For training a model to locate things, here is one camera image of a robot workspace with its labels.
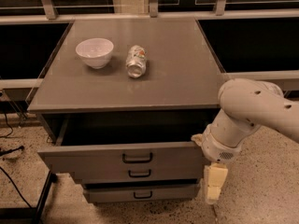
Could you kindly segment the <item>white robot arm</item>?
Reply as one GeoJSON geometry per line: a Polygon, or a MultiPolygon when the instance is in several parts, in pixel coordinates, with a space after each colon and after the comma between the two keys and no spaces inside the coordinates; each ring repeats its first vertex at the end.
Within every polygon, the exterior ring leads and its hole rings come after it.
{"type": "Polygon", "coordinates": [[[218,201],[228,175],[227,164],[240,153],[242,141],[262,126],[299,142],[299,103],[286,99],[270,82],[235,78],[220,88],[221,110],[202,133],[192,136],[211,161],[204,168],[201,188],[205,202],[218,201]]]}

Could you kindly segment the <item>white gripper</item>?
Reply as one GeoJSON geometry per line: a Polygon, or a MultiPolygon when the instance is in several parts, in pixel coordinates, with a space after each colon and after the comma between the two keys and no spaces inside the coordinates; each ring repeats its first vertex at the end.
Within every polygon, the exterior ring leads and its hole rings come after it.
{"type": "Polygon", "coordinates": [[[210,127],[211,125],[206,127],[203,135],[194,134],[191,140],[201,147],[205,157],[212,162],[204,169],[203,190],[205,202],[214,204],[220,198],[221,189],[228,175],[228,168],[223,163],[234,161],[241,151],[241,145],[237,147],[223,145],[214,138],[210,127]]]}

